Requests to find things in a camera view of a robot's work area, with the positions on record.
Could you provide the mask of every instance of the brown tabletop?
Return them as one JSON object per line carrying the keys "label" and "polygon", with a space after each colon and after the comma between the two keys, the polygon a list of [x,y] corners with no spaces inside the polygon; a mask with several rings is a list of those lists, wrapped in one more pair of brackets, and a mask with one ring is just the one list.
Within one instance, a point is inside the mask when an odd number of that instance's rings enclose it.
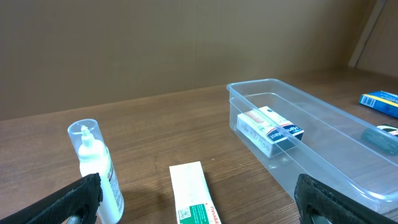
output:
{"label": "brown tabletop", "polygon": [[[358,105],[398,80],[360,71],[281,80],[372,124],[395,118]],[[125,200],[121,223],[176,223],[169,166],[201,161],[223,223],[298,223],[293,200],[229,128],[225,86],[0,121],[0,218],[81,177],[72,122],[99,122]]]}

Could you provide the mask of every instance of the spray bottle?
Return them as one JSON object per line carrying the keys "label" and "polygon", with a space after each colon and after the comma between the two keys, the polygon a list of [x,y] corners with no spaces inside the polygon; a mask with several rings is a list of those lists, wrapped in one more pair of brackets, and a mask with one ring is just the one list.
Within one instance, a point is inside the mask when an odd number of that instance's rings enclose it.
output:
{"label": "spray bottle", "polygon": [[117,223],[123,214],[124,200],[97,121],[76,121],[69,126],[68,133],[80,160],[81,176],[99,173],[101,177],[103,201],[98,207],[99,218],[103,224]]}

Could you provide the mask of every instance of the cylindrical container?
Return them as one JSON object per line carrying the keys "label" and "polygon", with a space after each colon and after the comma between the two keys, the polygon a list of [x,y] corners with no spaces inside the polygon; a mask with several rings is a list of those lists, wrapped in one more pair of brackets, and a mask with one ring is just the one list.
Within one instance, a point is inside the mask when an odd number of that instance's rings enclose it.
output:
{"label": "cylindrical container", "polygon": [[98,215],[102,223],[117,223],[123,214],[124,200],[97,121],[76,121],[69,126],[68,134],[80,160],[81,176],[99,173],[101,177],[103,201],[99,204]]}

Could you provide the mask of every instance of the plastic bin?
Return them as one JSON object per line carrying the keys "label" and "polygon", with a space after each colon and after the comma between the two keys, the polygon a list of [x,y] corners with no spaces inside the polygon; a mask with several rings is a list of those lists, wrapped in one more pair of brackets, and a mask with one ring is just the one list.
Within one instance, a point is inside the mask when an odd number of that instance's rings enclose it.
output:
{"label": "plastic bin", "polygon": [[[398,138],[275,79],[227,86],[231,129],[293,198],[299,174],[311,175],[393,220],[398,208],[398,156],[363,138],[365,131],[398,144]],[[236,128],[237,116],[268,106],[305,132],[302,141],[274,123],[293,148],[267,157]]]}

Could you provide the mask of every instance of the wall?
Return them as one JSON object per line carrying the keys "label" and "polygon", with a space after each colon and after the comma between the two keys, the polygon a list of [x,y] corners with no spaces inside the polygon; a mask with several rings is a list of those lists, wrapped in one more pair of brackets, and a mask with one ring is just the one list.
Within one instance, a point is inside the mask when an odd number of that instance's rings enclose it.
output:
{"label": "wall", "polygon": [[0,119],[346,65],[370,0],[0,2]]}
{"label": "wall", "polygon": [[388,0],[356,68],[398,77],[398,1]]}

